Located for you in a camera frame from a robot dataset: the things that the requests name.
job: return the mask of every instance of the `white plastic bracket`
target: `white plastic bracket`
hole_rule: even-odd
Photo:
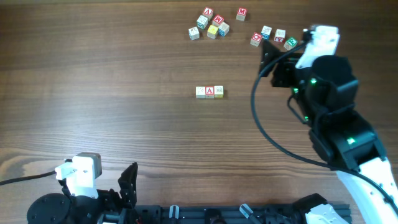
[[[381,161],[375,158],[359,165],[359,168],[360,174],[381,186],[397,203],[398,190],[387,159]],[[397,214],[377,189],[359,177],[340,171],[336,173],[354,198],[367,224],[398,223]]]
[[[305,219],[308,224],[348,224],[348,222],[341,218],[329,204],[321,204],[311,208],[311,211],[305,214]]]
[[[334,55],[340,35],[338,28],[332,26],[313,26],[312,40],[307,44],[304,54],[296,63],[296,68],[308,68],[318,57]]]
[[[67,180],[67,186],[72,196],[87,196],[98,198],[95,179],[101,175],[101,158],[99,154],[80,153],[55,168],[57,180]]]

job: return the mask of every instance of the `block with red letter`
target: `block with red letter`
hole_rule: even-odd
[[[275,39],[276,42],[283,42],[285,40],[286,30],[277,29],[275,32]]]
[[[201,29],[205,29],[207,26],[207,18],[203,15],[200,15],[199,19],[197,20],[197,26]]]
[[[217,15],[213,19],[213,26],[219,27],[223,22],[224,22],[224,18],[222,18],[220,15]]]
[[[206,99],[214,99],[214,87],[213,86],[206,86],[205,87],[205,98]]]
[[[258,45],[261,42],[261,39],[262,39],[261,34],[254,33],[254,35],[251,37],[250,44],[258,47]]]
[[[203,10],[202,15],[207,18],[207,21],[210,21],[210,19],[213,17],[213,9],[210,9],[209,7],[206,7],[205,10]]]
[[[244,21],[244,18],[246,18],[246,14],[248,13],[248,10],[245,8],[239,8],[238,13],[236,14],[236,19],[240,21]]]

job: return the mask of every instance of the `green led light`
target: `green led light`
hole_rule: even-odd
[[[354,142],[355,142],[355,139],[353,139],[353,138],[349,138],[349,139],[347,139],[347,142],[348,142],[348,144],[352,144],[352,143],[354,143]]]

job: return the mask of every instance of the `wooden letter block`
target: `wooden letter block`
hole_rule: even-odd
[[[223,86],[214,86],[214,97],[215,98],[224,97],[224,87]]]
[[[239,8],[238,13],[236,15],[236,19],[240,21],[244,21],[244,18],[246,17],[246,14],[248,13],[248,10],[245,8]]]
[[[210,19],[213,17],[213,9],[210,9],[209,7],[206,7],[205,10],[203,10],[202,15],[207,18],[207,21],[210,21]]]
[[[197,25],[198,25],[199,28],[205,29],[206,26],[207,26],[207,18],[202,16],[202,15],[200,15],[199,19],[197,20]]]
[[[286,30],[277,29],[275,32],[275,39],[276,42],[283,42],[285,40]]]
[[[188,30],[188,33],[191,40],[199,39],[199,30],[197,27],[192,27]]]
[[[229,32],[229,25],[223,22],[219,27],[218,27],[218,33],[225,37],[225,35]]]
[[[250,44],[258,47],[261,40],[262,40],[262,36],[258,33],[254,33],[254,35],[251,37]]]
[[[197,86],[197,98],[204,99],[206,96],[205,94],[205,87],[204,86]]]
[[[214,87],[213,86],[206,86],[205,87],[206,90],[206,99],[214,99]]]
[[[293,37],[286,40],[284,47],[286,50],[292,50],[297,45],[297,40]]]
[[[213,19],[213,26],[219,27],[223,22],[224,22],[224,18],[222,18],[220,15],[217,15]]]
[[[217,31],[218,31],[218,27],[210,25],[209,29],[207,30],[207,36],[215,39],[217,37]]]
[[[268,40],[269,36],[271,35],[271,30],[271,27],[263,26],[261,31],[262,38]]]

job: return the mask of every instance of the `wooden table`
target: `wooden table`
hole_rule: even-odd
[[[226,37],[191,41],[205,6],[225,16]],[[40,174],[82,151],[103,158],[99,189],[118,190],[139,164],[139,205],[290,203],[318,192],[350,203],[334,172],[272,147],[252,120],[249,95],[263,25],[299,39],[313,23],[338,26],[338,55],[360,80],[357,110],[377,129],[398,174],[396,1],[221,1],[0,7],[0,180]],[[246,7],[245,22],[237,21]],[[290,90],[265,78],[257,109],[269,134],[317,159],[308,128],[286,108]],[[222,100],[195,87],[224,85]],[[0,223],[26,223],[54,176],[0,187]]]

